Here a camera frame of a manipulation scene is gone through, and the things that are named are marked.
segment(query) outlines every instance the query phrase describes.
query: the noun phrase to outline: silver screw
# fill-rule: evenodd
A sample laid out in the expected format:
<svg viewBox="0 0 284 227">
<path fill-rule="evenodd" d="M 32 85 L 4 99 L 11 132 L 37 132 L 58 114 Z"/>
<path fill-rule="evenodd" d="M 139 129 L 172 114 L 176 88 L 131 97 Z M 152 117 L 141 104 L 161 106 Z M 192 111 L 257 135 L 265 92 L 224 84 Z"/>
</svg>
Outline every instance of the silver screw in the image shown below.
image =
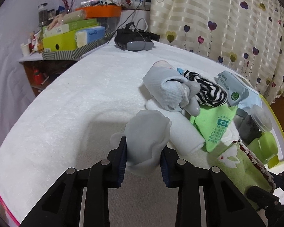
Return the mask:
<svg viewBox="0 0 284 227">
<path fill-rule="evenodd" d="M 219 173 L 219 172 L 221 171 L 220 168 L 217 167 L 217 166 L 213 166 L 213 167 L 211 168 L 211 170 L 212 170 L 214 173 Z"/>
<path fill-rule="evenodd" d="M 66 170 L 66 173 L 69 174 L 69 175 L 70 175 L 70 174 L 73 174 L 74 172 L 75 172 L 75 169 L 72 168 L 72 167 L 71 167 L 71 168 L 68 168 L 68 169 Z"/>
<path fill-rule="evenodd" d="M 177 164 L 179 165 L 184 165 L 186 163 L 186 161 L 184 159 L 178 159 L 177 160 Z"/>
<path fill-rule="evenodd" d="M 101 165 L 106 166 L 110 163 L 109 159 L 103 159 L 101 160 Z"/>
</svg>

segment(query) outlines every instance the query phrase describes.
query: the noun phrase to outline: heart-patterned curtain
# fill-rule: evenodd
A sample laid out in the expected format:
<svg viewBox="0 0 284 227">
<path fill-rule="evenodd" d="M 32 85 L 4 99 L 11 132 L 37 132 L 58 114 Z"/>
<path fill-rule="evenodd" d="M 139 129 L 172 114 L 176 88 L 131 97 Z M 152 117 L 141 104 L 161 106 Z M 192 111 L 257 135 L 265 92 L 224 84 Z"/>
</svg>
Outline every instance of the heart-patterned curtain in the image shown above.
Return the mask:
<svg viewBox="0 0 284 227">
<path fill-rule="evenodd" d="M 284 9 L 278 0 L 152 0 L 150 31 L 284 96 Z"/>
</svg>

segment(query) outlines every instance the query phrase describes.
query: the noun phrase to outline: gray striped tray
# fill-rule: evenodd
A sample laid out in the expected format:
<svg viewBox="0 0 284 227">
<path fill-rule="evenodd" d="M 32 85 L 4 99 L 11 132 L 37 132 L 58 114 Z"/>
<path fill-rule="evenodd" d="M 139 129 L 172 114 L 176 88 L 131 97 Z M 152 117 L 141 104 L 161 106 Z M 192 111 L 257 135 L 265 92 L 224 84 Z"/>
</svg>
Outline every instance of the gray striped tray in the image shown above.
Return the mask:
<svg viewBox="0 0 284 227">
<path fill-rule="evenodd" d="M 112 33 L 106 33 L 105 37 L 93 41 L 90 44 L 84 45 L 83 47 L 80 47 L 78 49 L 68 51 L 43 52 L 42 57 L 43 60 L 77 60 L 83 54 L 103 44 L 106 44 L 112 36 Z"/>
</svg>

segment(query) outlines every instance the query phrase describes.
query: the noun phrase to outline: black and white striped pouch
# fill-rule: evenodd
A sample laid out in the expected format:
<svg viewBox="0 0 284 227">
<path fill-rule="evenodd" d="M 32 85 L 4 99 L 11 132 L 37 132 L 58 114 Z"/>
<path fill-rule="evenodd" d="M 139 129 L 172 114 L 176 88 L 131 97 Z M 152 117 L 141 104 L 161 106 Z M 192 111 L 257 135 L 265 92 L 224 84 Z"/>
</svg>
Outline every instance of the black and white striped pouch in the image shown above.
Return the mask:
<svg viewBox="0 0 284 227">
<path fill-rule="evenodd" d="M 208 79 L 200 76 L 196 72 L 184 70 L 181 74 L 190 81 L 200 83 L 201 89 L 196 95 L 196 99 L 200 104 L 211 107 L 218 107 L 226 103 L 228 94 L 226 90 L 220 85 L 209 81 Z"/>
</svg>

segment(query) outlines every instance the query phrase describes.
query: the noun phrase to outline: mattress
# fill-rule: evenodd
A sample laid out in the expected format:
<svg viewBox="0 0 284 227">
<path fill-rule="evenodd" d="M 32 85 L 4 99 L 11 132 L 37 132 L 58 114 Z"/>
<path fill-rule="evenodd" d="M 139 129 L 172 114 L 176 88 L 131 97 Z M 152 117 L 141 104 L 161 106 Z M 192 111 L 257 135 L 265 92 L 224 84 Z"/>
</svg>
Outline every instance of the mattress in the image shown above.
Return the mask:
<svg viewBox="0 0 284 227">
<path fill-rule="evenodd" d="M 110 42 L 73 65 L 31 103 L 0 148 L 0 198 L 17 222 L 67 168 L 81 170 L 106 158 L 111 135 L 123 132 L 151 98 L 142 78 L 158 60 L 211 80 L 226 69 L 157 42 L 139 52 Z M 209 168 L 206 156 L 199 150 L 185 159 Z M 126 173 L 120 189 L 108 190 L 111 226 L 174 226 L 177 191 L 165 187 L 159 168 L 148 177 Z"/>
</svg>

